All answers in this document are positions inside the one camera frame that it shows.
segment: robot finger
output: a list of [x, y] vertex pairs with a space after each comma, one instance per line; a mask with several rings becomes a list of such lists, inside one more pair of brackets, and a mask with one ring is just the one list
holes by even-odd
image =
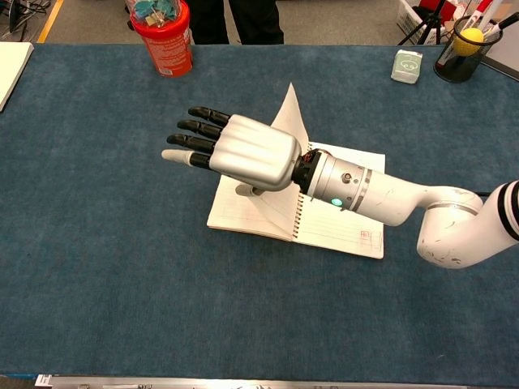
[[193, 131], [195, 134], [200, 134], [213, 140], [218, 140], [223, 130], [220, 126], [213, 126], [196, 120], [181, 120], [177, 123], [177, 127], [183, 130]]
[[169, 144], [177, 144], [179, 146], [190, 148], [196, 152], [212, 154], [215, 142], [211, 140], [196, 138], [195, 136], [187, 136], [183, 134], [174, 134], [168, 136], [166, 140]]
[[190, 115], [209, 120], [218, 126], [227, 126], [230, 115], [205, 107], [191, 107], [187, 110]]
[[209, 168], [209, 159], [211, 157], [199, 154], [198, 152], [189, 152], [187, 150], [163, 150], [162, 158], [187, 166], [196, 166], [197, 168], [211, 170], [211, 168]]

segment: notebook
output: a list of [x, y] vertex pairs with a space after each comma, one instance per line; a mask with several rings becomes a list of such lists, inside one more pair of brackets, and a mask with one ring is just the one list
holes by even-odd
[[[272, 126], [292, 134], [302, 150], [323, 148], [333, 156], [381, 173], [385, 155], [360, 152], [323, 143], [310, 143], [302, 122], [293, 85], [289, 87]], [[243, 197], [235, 192], [241, 182], [221, 176], [208, 217], [208, 227], [252, 233], [283, 241], [381, 259], [384, 256], [384, 225], [365, 216], [300, 193], [296, 184], [279, 192]]]
[[33, 50], [34, 46], [30, 42], [0, 42], [0, 112], [3, 111]]

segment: black stripe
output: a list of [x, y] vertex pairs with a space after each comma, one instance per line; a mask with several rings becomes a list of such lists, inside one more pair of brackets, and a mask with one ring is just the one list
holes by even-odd
[[516, 224], [519, 225], [519, 181], [516, 181], [516, 185], [512, 189], [512, 214], [516, 220]]
[[500, 190], [500, 193], [497, 197], [497, 212], [500, 215], [501, 224], [503, 225], [506, 232], [516, 241], [519, 241], [519, 234], [513, 230], [512, 225], [508, 221], [508, 217], [506, 216], [506, 211], [504, 209], [504, 195], [509, 186], [510, 182], [506, 185], [503, 185], [503, 187]]

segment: yellow ball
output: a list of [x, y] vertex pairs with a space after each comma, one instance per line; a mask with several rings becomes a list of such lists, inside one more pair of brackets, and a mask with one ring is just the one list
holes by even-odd
[[[460, 35], [463, 36], [466, 40], [473, 41], [475, 43], [483, 43], [485, 40], [483, 33], [479, 28], [467, 28], [466, 30], [463, 30]], [[454, 38], [454, 51], [461, 57], [469, 57], [472, 54], [476, 54], [480, 47], [481, 46], [472, 45], [469, 42], [465, 42], [458, 36]]]

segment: tripod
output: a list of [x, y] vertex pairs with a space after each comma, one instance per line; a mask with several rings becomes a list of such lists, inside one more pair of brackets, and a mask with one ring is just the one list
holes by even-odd
[[416, 26], [416, 28], [413, 31], [411, 31], [409, 34], [407, 34], [407, 36], [404, 39], [402, 39], [398, 43], [398, 45], [402, 46], [404, 43], [406, 43], [414, 34], [416, 34], [418, 31], [420, 31], [420, 28], [422, 28], [423, 26], [426, 26], [425, 31], [420, 36], [420, 39], [418, 39], [417, 45], [423, 45], [425, 43], [427, 37], [429, 36], [429, 33], [431, 32], [431, 30], [434, 26], [436, 26], [436, 44], [439, 45], [440, 44], [440, 31], [441, 31], [440, 30], [441, 29], [440, 12], [441, 12], [441, 9], [444, 7], [446, 1], [447, 0], [440, 0], [435, 11], [432, 14], [430, 14], [429, 16], [427, 16], [427, 18], [425, 20], [423, 20], [418, 26]]

